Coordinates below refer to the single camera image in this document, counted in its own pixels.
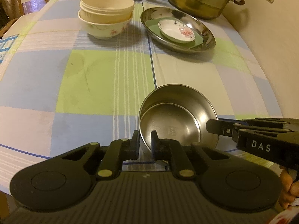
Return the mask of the person's right hand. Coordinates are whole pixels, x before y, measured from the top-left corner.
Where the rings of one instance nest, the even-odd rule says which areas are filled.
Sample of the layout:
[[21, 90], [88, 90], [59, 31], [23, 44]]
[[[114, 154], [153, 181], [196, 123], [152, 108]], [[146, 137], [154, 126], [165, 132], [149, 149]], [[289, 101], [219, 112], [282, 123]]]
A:
[[282, 169], [280, 174], [282, 191], [279, 196], [279, 204], [283, 209], [287, 209], [295, 198], [298, 198], [298, 181], [293, 181], [285, 167], [280, 166], [280, 169]]

